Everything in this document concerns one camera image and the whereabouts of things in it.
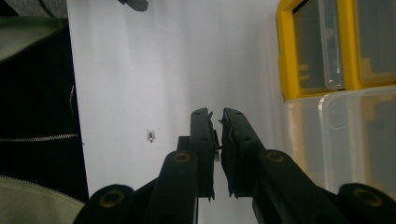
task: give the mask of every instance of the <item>clear plastic container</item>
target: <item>clear plastic container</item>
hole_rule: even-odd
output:
[[[344,88],[336,0],[313,0],[294,12],[300,91]]]
[[[356,109],[360,111],[364,183],[396,200],[396,87],[361,91]]]
[[[357,91],[324,96],[319,103],[325,189],[337,193],[345,183],[363,183]]]
[[[364,84],[396,81],[396,0],[355,0],[360,78]]]
[[[359,182],[396,199],[396,86],[286,102],[289,153],[333,193]]]
[[[324,188],[323,151],[318,104],[321,97],[289,100],[285,103],[288,153],[303,171]]]

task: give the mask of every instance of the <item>yellow bin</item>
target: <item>yellow bin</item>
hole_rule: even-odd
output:
[[[396,84],[396,0],[281,0],[285,100]]]

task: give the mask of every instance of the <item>gray fabric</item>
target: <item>gray fabric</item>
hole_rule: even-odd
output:
[[[0,176],[0,223],[71,224],[83,203],[62,193]]]
[[[48,17],[37,0],[6,0],[20,16]],[[43,0],[47,9],[59,18],[67,17],[66,0]]]
[[[0,18],[0,63],[41,40],[61,32],[67,19],[41,17]]]

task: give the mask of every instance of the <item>white surface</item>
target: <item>white surface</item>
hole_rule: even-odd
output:
[[[190,133],[190,113],[245,113],[267,148],[282,149],[277,0],[68,0],[78,106],[90,194],[120,183],[138,189]],[[155,131],[150,143],[147,131]],[[216,200],[200,223],[256,223],[250,199],[228,197],[219,162]]]

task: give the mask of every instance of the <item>plastic storage bin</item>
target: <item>plastic storage bin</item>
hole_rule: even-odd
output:
[[[281,0],[285,100],[396,84],[396,0]]]
[[[285,99],[344,88],[336,0],[284,0],[277,12]]]
[[[396,87],[286,102],[289,151],[317,185],[360,182],[396,199]]]

